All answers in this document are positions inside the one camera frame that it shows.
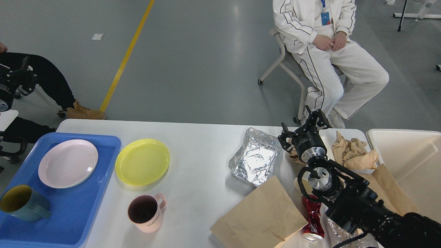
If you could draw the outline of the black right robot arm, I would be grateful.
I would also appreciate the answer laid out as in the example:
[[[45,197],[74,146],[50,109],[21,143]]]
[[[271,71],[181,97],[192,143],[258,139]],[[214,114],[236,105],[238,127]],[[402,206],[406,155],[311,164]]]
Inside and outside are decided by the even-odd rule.
[[[440,247],[440,223],[418,213],[400,216],[390,211],[377,193],[369,188],[370,182],[339,163],[328,159],[326,146],[319,132],[331,125],[318,109],[309,111],[306,122],[295,131],[282,123],[278,140],[282,148],[296,150],[301,161],[297,182],[307,199],[328,207],[326,216],[349,233],[361,229],[362,234],[348,239],[336,247],[372,234],[385,248],[436,248]]]

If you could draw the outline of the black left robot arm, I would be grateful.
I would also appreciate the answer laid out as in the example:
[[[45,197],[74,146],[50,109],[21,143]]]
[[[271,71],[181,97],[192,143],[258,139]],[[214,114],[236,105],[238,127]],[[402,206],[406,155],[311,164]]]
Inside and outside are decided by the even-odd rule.
[[[1,64],[0,73],[0,111],[5,112],[11,109],[16,91],[27,96],[33,93],[38,81],[38,76],[29,66],[29,57],[22,60],[20,69],[13,71]]]

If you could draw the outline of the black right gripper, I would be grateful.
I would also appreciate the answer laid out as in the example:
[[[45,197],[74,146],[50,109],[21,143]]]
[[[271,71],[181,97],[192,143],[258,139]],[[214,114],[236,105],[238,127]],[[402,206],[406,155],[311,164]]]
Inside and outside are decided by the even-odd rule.
[[[305,109],[308,112],[308,117],[302,125],[304,134],[295,135],[297,129],[290,131],[287,124],[282,122],[282,132],[278,136],[278,140],[283,150],[288,153],[296,151],[299,159],[307,163],[312,157],[327,156],[326,146],[318,131],[332,128],[332,125],[321,109],[312,111],[308,105],[305,106]]]

